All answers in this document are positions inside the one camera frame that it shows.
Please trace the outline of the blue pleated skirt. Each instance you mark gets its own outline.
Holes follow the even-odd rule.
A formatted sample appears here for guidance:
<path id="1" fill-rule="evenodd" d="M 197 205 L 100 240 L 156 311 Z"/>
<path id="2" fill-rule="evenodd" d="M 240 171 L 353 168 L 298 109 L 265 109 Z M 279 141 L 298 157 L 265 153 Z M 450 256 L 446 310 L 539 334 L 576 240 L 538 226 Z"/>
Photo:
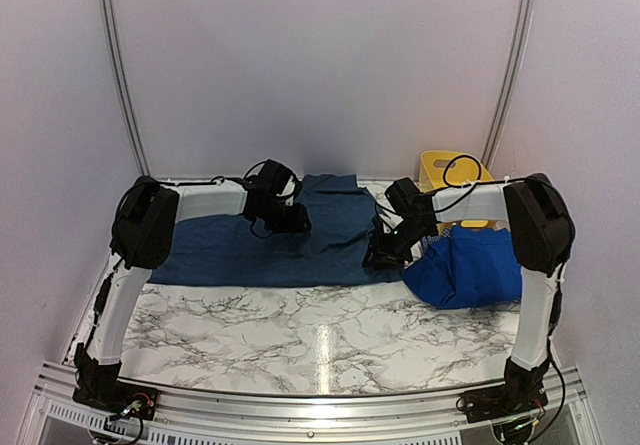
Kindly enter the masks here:
<path id="1" fill-rule="evenodd" d="M 521 268 L 506 229 L 452 227 L 404 272 L 404 283 L 441 310 L 483 308 L 521 299 Z"/>

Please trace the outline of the grey-blue garment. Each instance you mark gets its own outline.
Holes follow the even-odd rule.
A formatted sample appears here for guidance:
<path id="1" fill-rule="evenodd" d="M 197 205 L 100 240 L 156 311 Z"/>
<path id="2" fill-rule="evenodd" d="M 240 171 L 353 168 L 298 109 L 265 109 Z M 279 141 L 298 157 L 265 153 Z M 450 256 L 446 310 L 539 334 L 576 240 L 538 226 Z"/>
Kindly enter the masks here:
<path id="1" fill-rule="evenodd" d="M 179 222 L 169 257 L 150 283 L 296 288 L 401 280 L 399 269 L 362 265 L 374 230 L 375 198 L 356 175 L 307 175 L 297 200 L 311 221 L 306 234 L 270 235 L 240 216 Z"/>

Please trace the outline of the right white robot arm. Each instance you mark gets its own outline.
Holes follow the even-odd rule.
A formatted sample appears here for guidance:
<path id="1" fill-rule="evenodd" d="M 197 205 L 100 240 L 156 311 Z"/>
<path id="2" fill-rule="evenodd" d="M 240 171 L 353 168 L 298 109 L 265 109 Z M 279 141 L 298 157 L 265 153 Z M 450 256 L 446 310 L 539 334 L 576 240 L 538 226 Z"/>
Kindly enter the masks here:
<path id="1" fill-rule="evenodd" d="M 561 310 L 560 287 L 576 236 L 561 193 L 545 174 L 534 173 L 488 182 L 446 183 L 428 192 L 402 178 L 386 189 L 385 196 L 391 213 L 401 221 L 387 228 L 380 217 L 373 218 L 364 268 L 402 268 L 412 258 L 412 247 L 436 234 L 441 223 L 483 220 L 508 225 L 521 269 L 522 296 L 516 340 L 495 403 L 506 413 L 519 411 L 539 389 L 552 361 L 550 339 Z"/>

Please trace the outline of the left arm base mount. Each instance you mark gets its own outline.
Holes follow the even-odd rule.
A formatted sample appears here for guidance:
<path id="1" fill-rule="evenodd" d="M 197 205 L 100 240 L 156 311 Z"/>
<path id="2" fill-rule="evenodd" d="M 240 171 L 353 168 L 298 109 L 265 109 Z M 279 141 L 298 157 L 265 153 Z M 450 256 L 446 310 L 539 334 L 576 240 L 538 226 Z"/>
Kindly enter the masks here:
<path id="1" fill-rule="evenodd" d="M 105 393 L 99 396 L 86 388 L 77 387 L 72 395 L 74 402 L 98 410 L 116 414 L 134 401 L 141 402 L 137 415 L 143 420 L 152 420 L 156 413 L 159 392 L 155 388 L 116 382 Z"/>

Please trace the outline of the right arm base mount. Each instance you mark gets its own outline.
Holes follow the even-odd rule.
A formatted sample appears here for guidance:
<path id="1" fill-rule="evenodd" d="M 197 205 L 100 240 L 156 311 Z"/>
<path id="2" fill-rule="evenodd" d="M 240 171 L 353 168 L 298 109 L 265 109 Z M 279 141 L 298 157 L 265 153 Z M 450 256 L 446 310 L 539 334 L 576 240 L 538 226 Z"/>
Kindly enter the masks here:
<path id="1" fill-rule="evenodd" d="M 530 411 L 541 412 L 548 405 L 546 390 L 542 385 L 520 393 L 506 384 L 483 387 L 463 392 L 456 401 L 458 411 L 468 423 L 502 419 Z"/>

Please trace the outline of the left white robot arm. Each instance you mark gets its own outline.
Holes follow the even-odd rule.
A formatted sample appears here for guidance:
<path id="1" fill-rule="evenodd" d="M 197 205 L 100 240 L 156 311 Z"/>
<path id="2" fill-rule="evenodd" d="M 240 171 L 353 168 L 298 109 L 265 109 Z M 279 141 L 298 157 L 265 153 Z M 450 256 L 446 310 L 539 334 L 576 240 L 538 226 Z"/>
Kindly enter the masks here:
<path id="1" fill-rule="evenodd" d="M 160 181 L 139 177 L 115 211 L 109 249 L 115 260 L 93 306 L 87 339 L 74 354 L 78 389 L 106 410 L 125 403 L 119 380 L 124 335 L 144 284 L 168 259 L 177 224 L 196 218 L 239 216 L 269 232 L 306 233 L 307 210 L 298 203 L 302 182 L 285 165 L 267 159 L 242 177 Z"/>

